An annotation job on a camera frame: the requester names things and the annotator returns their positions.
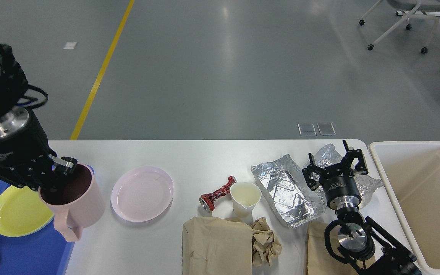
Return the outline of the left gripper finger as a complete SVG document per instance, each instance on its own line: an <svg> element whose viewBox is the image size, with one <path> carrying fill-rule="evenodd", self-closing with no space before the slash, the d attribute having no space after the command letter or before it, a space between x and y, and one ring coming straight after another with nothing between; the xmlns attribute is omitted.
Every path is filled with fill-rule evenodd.
<svg viewBox="0 0 440 275"><path fill-rule="evenodd" d="M41 171L40 164L0 165L0 180L17 188L26 186L31 190L38 190L40 187L37 175L39 171Z"/></svg>
<svg viewBox="0 0 440 275"><path fill-rule="evenodd" d="M53 172L58 182L66 181L75 171L78 160L70 157L57 157L50 155L53 161Z"/></svg>

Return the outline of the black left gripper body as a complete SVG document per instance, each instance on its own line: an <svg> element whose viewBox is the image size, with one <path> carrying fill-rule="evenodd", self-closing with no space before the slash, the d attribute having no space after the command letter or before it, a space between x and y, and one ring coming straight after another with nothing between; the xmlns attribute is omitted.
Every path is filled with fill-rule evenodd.
<svg viewBox="0 0 440 275"><path fill-rule="evenodd" d="M40 187L54 187L53 161L47 135L27 108L13 108L0 117L0 165L40 164Z"/></svg>

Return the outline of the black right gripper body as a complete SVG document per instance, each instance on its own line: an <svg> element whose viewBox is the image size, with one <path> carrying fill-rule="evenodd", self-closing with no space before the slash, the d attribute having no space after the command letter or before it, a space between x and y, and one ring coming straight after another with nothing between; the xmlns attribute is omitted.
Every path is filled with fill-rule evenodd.
<svg viewBox="0 0 440 275"><path fill-rule="evenodd" d="M325 192L327 206L332 210L358 208L361 195L354 178L353 167L334 164L323 169L319 183Z"/></svg>

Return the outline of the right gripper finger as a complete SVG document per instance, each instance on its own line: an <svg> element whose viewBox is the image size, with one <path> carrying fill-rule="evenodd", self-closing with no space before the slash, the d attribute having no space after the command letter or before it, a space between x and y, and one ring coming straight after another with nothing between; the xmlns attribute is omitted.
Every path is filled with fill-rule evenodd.
<svg viewBox="0 0 440 275"><path fill-rule="evenodd" d="M341 174L344 176L367 175L369 171L361 149L349 147L346 140L343 140L343 145L346 154L341 160Z"/></svg>
<svg viewBox="0 0 440 275"><path fill-rule="evenodd" d="M315 164L315 159L312 153L308 153L309 157L309 165L307 165L304 169L302 169L302 173L304 175L304 179L307 183L308 188L311 191L316 191L316 189L319 188L320 182L319 180L313 179L312 175L316 174L319 176L319 179L322 178L323 175L325 175L325 169L322 167L318 167Z"/></svg>

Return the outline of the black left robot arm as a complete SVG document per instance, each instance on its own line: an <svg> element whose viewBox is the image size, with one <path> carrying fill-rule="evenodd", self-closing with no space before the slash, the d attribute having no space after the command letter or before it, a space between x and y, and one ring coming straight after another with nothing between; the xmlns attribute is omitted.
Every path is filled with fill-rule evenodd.
<svg viewBox="0 0 440 275"><path fill-rule="evenodd" d="M62 191L77 160L59 158L49 146L35 108L48 94L30 85L12 47L0 43L0 180L17 188Z"/></svg>

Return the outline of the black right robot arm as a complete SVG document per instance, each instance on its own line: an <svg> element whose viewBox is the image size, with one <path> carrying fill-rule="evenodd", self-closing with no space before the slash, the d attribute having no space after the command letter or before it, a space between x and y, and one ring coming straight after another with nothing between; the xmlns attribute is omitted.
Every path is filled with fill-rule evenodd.
<svg viewBox="0 0 440 275"><path fill-rule="evenodd" d="M361 215L356 175L368 174L366 161L360 149L346 140L343 145L346 153L340 162L319 167L309 153L309 164L302 169L308 188L322 188L327 207L337 217L324 231L328 254L359 275L421 275L414 254L372 218Z"/></svg>

